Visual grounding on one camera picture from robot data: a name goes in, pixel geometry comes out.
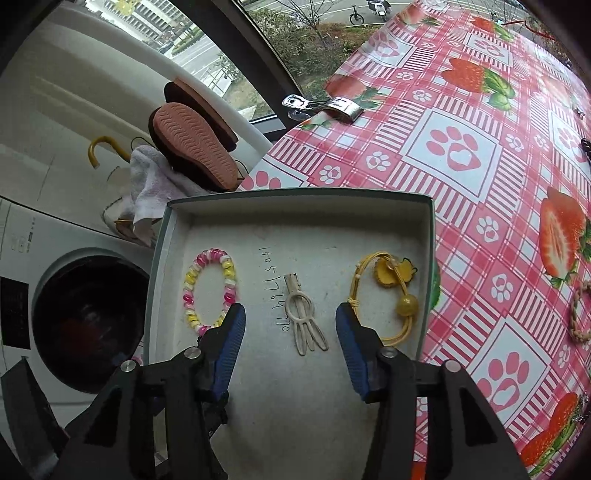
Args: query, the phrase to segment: tree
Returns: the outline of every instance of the tree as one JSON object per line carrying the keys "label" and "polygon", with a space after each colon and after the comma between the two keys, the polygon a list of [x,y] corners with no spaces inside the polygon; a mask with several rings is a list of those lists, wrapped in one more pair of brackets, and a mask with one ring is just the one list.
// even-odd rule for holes
{"label": "tree", "polygon": [[298,5],[296,0],[277,0],[277,3],[288,8],[297,22],[311,28],[320,39],[322,46],[326,48],[326,42],[318,26],[320,25],[320,16],[332,8],[334,0],[322,0],[318,4],[315,4],[313,0],[308,0],[308,3],[303,5]]}

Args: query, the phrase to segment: paw print pattern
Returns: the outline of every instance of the paw print pattern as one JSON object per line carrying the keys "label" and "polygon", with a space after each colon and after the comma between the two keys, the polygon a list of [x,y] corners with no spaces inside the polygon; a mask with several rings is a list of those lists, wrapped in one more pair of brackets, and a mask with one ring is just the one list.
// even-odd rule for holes
{"label": "paw print pattern", "polygon": [[269,178],[269,174],[264,170],[259,170],[254,180],[251,176],[248,176],[244,179],[244,181],[240,185],[244,190],[252,190],[256,189],[280,189],[281,188],[281,180],[277,177],[273,177],[272,179]]}
{"label": "paw print pattern", "polygon": [[558,352],[558,367],[564,368],[570,359],[570,347],[563,345],[562,349]]}
{"label": "paw print pattern", "polygon": [[507,141],[509,146],[516,152],[521,152],[525,148],[523,142],[515,135],[507,134],[505,140]]}
{"label": "paw print pattern", "polygon": [[417,417],[427,414],[427,397],[417,397]]}
{"label": "paw print pattern", "polygon": [[386,167],[391,165],[391,163],[388,161],[389,158],[389,156],[377,151],[374,152],[373,155],[365,157],[365,163],[367,163],[370,170],[377,168],[379,171],[386,171]]}
{"label": "paw print pattern", "polygon": [[482,165],[475,153],[478,143],[470,134],[462,135],[456,127],[447,127],[445,132],[431,130],[431,138],[433,140],[427,141],[427,149],[439,157],[447,154],[447,165],[452,170],[474,170]]}
{"label": "paw print pattern", "polygon": [[582,157],[580,151],[581,149],[579,147],[581,139],[577,138],[576,135],[567,128],[559,127],[557,130],[558,139],[566,147],[566,150],[572,151],[577,161],[580,163],[584,163],[586,160]]}
{"label": "paw print pattern", "polygon": [[544,150],[548,150],[548,148],[549,148],[548,141],[544,137],[542,137],[540,134],[535,135],[534,142],[538,147],[540,147]]}
{"label": "paw print pattern", "polygon": [[396,78],[401,80],[412,80],[414,75],[411,72],[398,72]]}
{"label": "paw print pattern", "polygon": [[493,57],[502,57],[503,56],[503,52],[501,51],[501,49],[499,47],[497,47],[494,43],[491,43],[491,42],[486,41],[484,39],[481,40],[479,38],[478,40],[475,40],[474,45],[477,46],[481,51],[485,51]]}
{"label": "paw print pattern", "polygon": [[499,234],[497,233],[499,231],[499,223],[488,215],[478,219],[476,231],[484,237],[484,241],[487,244],[496,242],[499,239]]}
{"label": "paw print pattern", "polygon": [[325,165],[320,170],[320,181],[330,185],[335,180],[340,178],[340,167],[333,167],[332,165]]}
{"label": "paw print pattern", "polygon": [[415,90],[413,92],[413,98],[419,102],[428,102],[431,100],[431,98],[433,98],[433,95],[431,95],[429,92],[425,92],[425,90]]}
{"label": "paw print pattern", "polygon": [[522,362],[518,352],[511,352],[504,364],[498,358],[491,360],[488,378],[481,378],[476,385],[492,409],[499,413],[519,400],[519,386],[525,383],[529,374],[530,363],[527,360]]}
{"label": "paw print pattern", "polygon": [[492,277],[491,295],[497,302],[508,301],[511,298],[511,292],[513,292],[513,284],[507,281],[507,275],[499,273]]}
{"label": "paw print pattern", "polygon": [[400,55],[398,44],[381,30],[378,30],[375,35],[369,38],[368,44],[382,57],[397,57]]}

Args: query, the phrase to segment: building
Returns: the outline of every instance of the building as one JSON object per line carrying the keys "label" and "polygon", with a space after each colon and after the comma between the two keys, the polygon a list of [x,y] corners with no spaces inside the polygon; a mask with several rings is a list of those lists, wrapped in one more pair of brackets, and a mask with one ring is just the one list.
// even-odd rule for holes
{"label": "building", "polygon": [[131,15],[117,10],[117,0],[86,0],[86,8],[154,48],[174,41],[193,24],[168,0],[142,0]]}

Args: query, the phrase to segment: beaded bracelet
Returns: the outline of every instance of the beaded bracelet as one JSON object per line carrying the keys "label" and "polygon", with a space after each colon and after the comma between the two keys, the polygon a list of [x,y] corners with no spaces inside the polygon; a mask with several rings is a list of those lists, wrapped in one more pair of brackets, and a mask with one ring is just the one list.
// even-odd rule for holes
{"label": "beaded bracelet", "polygon": [[[222,313],[213,325],[204,325],[202,324],[199,315],[195,312],[193,289],[195,287],[197,276],[201,270],[203,270],[207,264],[215,261],[220,262],[223,268],[224,291]],[[218,248],[204,250],[197,256],[197,258],[195,258],[193,265],[189,267],[184,278],[183,307],[184,317],[186,318],[187,323],[193,330],[195,330],[198,337],[202,337],[210,328],[219,327],[222,324],[232,303],[236,303],[236,272],[230,255]]]}
{"label": "beaded bracelet", "polygon": [[360,263],[356,265],[355,275],[353,276],[353,280],[351,282],[351,289],[347,301],[351,304],[355,315],[359,319],[359,300],[357,300],[359,280],[361,280],[361,275],[374,258],[383,258],[388,263],[392,273],[394,273],[394,276],[398,280],[398,284],[402,288],[403,295],[400,297],[396,305],[396,313],[404,318],[402,331],[393,337],[380,339],[385,346],[395,346],[408,338],[413,326],[414,316],[418,312],[418,300],[414,295],[408,293],[406,282],[404,281],[405,279],[402,278],[400,272],[398,271],[398,260],[396,260],[387,252],[376,252],[365,257]]}

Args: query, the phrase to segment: yellow bead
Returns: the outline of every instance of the yellow bead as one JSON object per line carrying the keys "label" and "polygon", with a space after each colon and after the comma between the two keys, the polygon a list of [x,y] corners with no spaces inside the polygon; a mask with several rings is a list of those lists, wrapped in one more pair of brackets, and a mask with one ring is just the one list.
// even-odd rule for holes
{"label": "yellow bead", "polygon": [[401,317],[410,317],[418,312],[418,300],[414,295],[408,294],[400,298],[396,305],[396,313]]}

